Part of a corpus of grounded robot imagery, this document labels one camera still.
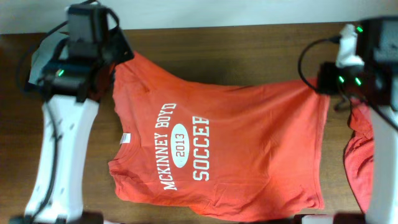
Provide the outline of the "red printed soccer t-shirt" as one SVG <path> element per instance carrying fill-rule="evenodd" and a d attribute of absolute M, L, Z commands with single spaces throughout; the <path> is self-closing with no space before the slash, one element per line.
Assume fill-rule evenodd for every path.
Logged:
<path fill-rule="evenodd" d="M 140 54 L 116 67 L 124 139 L 109 171 L 126 201 L 253 222 L 322 209 L 330 99 L 300 81 L 188 82 Z"/>

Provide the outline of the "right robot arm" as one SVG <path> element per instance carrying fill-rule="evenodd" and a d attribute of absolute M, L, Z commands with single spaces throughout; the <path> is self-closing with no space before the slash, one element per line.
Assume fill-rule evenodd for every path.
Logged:
<path fill-rule="evenodd" d="M 347 24 L 331 42 L 339 45 L 333 75 L 323 92 L 364 103 L 374 133 L 374 172 L 366 223 L 397 223 L 397 16 Z"/>

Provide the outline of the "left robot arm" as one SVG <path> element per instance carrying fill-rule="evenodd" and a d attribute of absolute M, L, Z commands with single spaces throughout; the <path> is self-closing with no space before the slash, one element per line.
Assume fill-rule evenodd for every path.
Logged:
<path fill-rule="evenodd" d="M 23 214 L 11 223 L 105 224 L 83 206 L 83 173 L 91 128 L 117 65 L 134 58 L 116 13 L 98 1 L 66 10 L 68 36 L 54 48 L 34 91 L 43 101 L 44 133 L 38 173 Z"/>

